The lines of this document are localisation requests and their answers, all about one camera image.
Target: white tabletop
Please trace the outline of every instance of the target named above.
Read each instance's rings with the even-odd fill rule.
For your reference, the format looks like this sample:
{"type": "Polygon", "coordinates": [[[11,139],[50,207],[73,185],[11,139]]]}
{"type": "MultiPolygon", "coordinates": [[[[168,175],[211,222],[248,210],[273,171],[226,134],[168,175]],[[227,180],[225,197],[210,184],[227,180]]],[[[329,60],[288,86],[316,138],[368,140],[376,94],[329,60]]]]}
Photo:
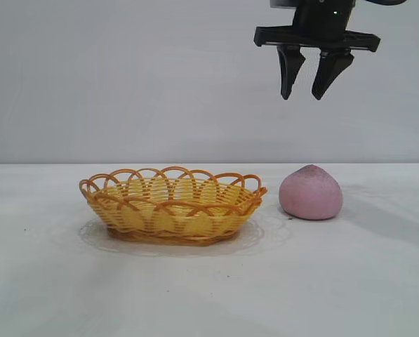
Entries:
{"type": "Polygon", "coordinates": [[[0,166],[0,337],[419,336],[419,164],[321,165],[345,196],[323,222],[280,211],[302,164],[186,165],[269,189],[204,248],[107,237],[79,180],[146,166],[0,166]]]}

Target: pink ball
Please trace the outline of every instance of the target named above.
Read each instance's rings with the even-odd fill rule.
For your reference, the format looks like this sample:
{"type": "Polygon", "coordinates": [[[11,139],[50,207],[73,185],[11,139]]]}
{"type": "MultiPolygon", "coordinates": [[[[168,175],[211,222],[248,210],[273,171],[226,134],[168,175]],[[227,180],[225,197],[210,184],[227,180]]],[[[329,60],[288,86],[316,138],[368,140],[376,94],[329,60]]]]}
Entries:
{"type": "Polygon", "coordinates": [[[307,165],[284,179],[279,203],[286,213],[297,218],[325,220],[338,215],[343,196],[337,181],[325,170],[307,165]]]}

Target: basket rim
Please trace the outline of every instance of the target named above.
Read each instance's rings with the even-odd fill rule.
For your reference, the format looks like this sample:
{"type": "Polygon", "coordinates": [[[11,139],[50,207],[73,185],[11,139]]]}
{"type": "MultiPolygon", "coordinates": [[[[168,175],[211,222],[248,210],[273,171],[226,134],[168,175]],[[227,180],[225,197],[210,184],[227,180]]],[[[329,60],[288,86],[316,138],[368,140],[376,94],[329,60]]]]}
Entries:
{"type": "Polygon", "coordinates": [[[196,170],[188,170],[184,167],[181,166],[169,166],[166,167],[162,170],[158,170],[155,168],[142,168],[140,170],[133,170],[130,168],[122,168],[119,170],[115,170],[111,173],[98,173],[95,174],[93,176],[91,176],[89,179],[83,179],[79,182],[79,188],[81,190],[81,193],[83,194],[83,196],[88,200],[88,202],[93,202],[96,204],[99,204],[100,206],[103,206],[102,203],[100,202],[100,199],[109,199],[112,201],[115,201],[117,203],[119,203],[118,208],[121,208],[122,206],[127,206],[132,208],[135,211],[138,211],[137,208],[130,203],[130,201],[142,201],[142,202],[148,202],[151,203],[153,205],[155,205],[155,210],[165,210],[167,211],[167,207],[168,206],[189,206],[194,208],[195,213],[203,211],[205,213],[207,213],[208,215],[212,215],[211,212],[211,208],[226,208],[227,209],[227,214],[232,214],[232,213],[237,213],[238,215],[242,215],[243,213],[245,213],[246,211],[248,211],[251,207],[257,206],[258,204],[262,203],[262,196],[267,193],[267,188],[263,187],[261,184],[261,180],[258,176],[253,175],[253,174],[247,174],[247,175],[241,175],[240,173],[233,173],[233,172],[226,172],[226,173],[220,173],[218,175],[213,175],[212,173],[205,171],[205,170],[201,170],[201,169],[196,169],[196,170]],[[154,173],[153,177],[143,177],[142,176],[142,172],[144,171],[150,171],[154,173]],[[180,176],[176,177],[168,177],[166,175],[166,172],[169,171],[181,171],[182,174],[180,176]],[[117,175],[121,174],[121,173],[129,173],[130,177],[128,180],[119,180],[117,178],[117,175]],[[206,175],[208,178],[207,179],[203,179],[203,178],[196,178],[194,177],[194,173],[202,173],[204,175],[206,175]],[[117,187],[118,185],[122,185],[124,183],[129,183],[130,181],[132,181],[134,179],[134,177],[137,177],[138,179],[136,180],[140,180],[141,182],[146,182],[148,183],[148,181],[151,181],[151,179],[153,178],[161,178],[164,179],[166,181],[166,184],[169,188],[169,190],[171,188],[174,188],[172,185],[170,185],[172,182],[176,182],[182,179],[190,179],[194,182],[201,182],[201,181],[208,181],[208,180],[212,180],[214,182],[216,182],[218,185],[222,185],[222,186],[236,186],[241,188],[241,190],[245,190],[247,192],[251,193],[251,198],[248,198],[248,200],[243,201],[242,203],[239,204],[233,204],[233,203],[229,203],[229,202],[220,202],[220,203],[207,203],[207,204],[202,204],[197,203],[197,202],[193,202],[192,200],[186,200],[183,201],[181,199],[169,199],[166,201],[151,201],[148,198],[142,198],[142,197],[134,197],[134,196],[125,196],[122,198],[119,197],[114,197],[110,194],[108,194],[106,191],[108,191],[108,189],[110,188],[114,188],[117,187]],[[222,183],[220,181],[218,181],[219,178],[233,178],[234,181],[231,183],[222,183]],[[248,189],[245,186],[245,182],[248,179],[254,179],[257,181],[258,183],[258,188],[254,191],[251,191],[250,189],[248,189]],[[103,183],[103,187],[99,187],[97,185],[97,183],[95,183],[96,180],[104,180],[103,183]],[[112,181],[113,183],[115,183],[116,185],[108,185],[109,182],[112,181]]]}

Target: white table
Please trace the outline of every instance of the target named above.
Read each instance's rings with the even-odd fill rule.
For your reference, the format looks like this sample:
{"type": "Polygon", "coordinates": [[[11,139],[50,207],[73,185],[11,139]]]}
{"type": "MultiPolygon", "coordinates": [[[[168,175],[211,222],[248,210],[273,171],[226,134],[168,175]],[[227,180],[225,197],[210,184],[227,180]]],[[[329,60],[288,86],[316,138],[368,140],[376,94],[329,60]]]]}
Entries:
{"type": "Polygon", "coordinates": [[[107,238],[78,181],[146,166],[0,166],[0,337],[419,337],[419,164],[321,165],[345,195],[323,222],[279,210],[302,164],[186,165],[269,188],[205,248],[107,238]]]}

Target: yellow basket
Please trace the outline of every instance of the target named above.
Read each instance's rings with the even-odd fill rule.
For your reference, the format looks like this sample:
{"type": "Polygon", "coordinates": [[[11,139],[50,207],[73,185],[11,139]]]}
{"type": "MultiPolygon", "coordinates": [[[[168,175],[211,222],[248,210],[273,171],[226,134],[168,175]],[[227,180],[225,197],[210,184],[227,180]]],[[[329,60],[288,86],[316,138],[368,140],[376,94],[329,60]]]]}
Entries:
{"type": "Polygon", "coordinates": [[[101,173],[82,180],[79,187],[107,224],[110,236],[126,241],[191,245],[233,237],[267,192],[255,175],[213,176],[178,166],[101,173]],[[227,179],[232,182],[221,182],[227,179]],[[246,181],[251,179],[258,185],[254,192],[246,188],[246,181]]]}

